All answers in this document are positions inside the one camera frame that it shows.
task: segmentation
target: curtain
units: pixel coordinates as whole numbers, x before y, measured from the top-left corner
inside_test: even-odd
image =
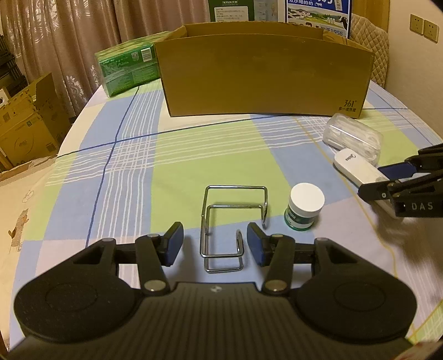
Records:
[[[94,53],[209,21],[206,0],[0,0],[5,39],[29,82],[52,72],[69,116],[100,85]]]
[[[352,12],[367,18],[375,26],[388,31],[389,0],[353,0]]]

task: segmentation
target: plaid tablecloth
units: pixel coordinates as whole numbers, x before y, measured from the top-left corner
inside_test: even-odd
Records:
[[[328,118],[217,115],[171,118],[160,81],[112,99],[102,88],[78,117],[46,186],[28,213],[13,296],[33,277],[103,237],[131,243],[163,233],[173,222],[185,229],[183,248],[165,272],[172,283],[255,282],[263,272],[245,247],[241,272],[207,274],[199,255],[200,212],[210,184],[264,185],[269,190],[268,234],[285,233],[313,243],[328,237],[407,283],[418,300],[408,336],[415,342],[443,332],[443,239],[440,219],[393,220],[356,195],[332,166],[334,152],[322,143]],[[371,82],[361,121],[384,135],[379,165],[404,160],[441,139],[411,110]],[[292,186],[319,186],[326,204],[317,224],[296,232],[283,213]],[[209,203],[261,202],[262,192],[214,191]],[[259,221],[260,212],[211,213],[211,252],[235,252],[235,231]],[[235,265],[217,260],[211,266]],[[309,279],[310,266],[294,266],[293,285]],[[134,265],[120,277],[137,287]],[[11,311],[11,344],[23,336]]]

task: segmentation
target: quilted chair cover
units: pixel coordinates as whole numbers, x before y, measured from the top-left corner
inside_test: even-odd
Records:
[[[371,80],[384,87],[389,60],[388,33],[367,18],[352,14],[350,39],[373,51],[375,56]]]

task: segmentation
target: white lid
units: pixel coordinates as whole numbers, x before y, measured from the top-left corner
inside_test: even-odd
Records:
[[[289,196],[289,207],[297,215],[305,218],[317,216],[324,204],[323,191],[310,183],[297,184],[292,188],[291,196]]]

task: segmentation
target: wall outlet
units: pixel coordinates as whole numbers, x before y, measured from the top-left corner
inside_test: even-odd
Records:
[[[423,35],[428,39],[435,41],[436,43],[439,40],[439,26],[431,23],[430,21],[424,21],[424,30]]]
[[[409,22],[409,29],[420,35],[423,34],[424,20],[417,15],[411,14],[411,20]]]

